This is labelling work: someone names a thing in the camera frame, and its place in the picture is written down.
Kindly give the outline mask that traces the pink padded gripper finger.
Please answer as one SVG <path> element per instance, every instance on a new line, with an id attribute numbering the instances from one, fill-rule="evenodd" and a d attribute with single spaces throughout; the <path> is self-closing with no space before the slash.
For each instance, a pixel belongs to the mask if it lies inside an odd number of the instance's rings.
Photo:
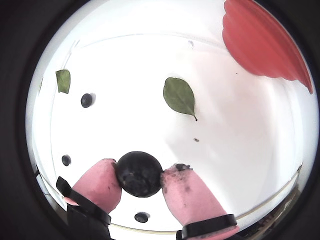
<path id="1" fill-rule="evenodd" d="M 239 231 L 204 181 L 189 166 L 176 163 L 160 175 L 166 205 L 182 225 L 180 240 L 225 240 Z"/>
<path id="2" fill-rule="evenodd" d="M 88 169 L 74 186 L 58 177 L 56 188 L 67 203 L 67 224 L 75 239 L 111 239 L 110 213 L 122 195 L 115 166 L 114 159 L 102 159 Z"/>

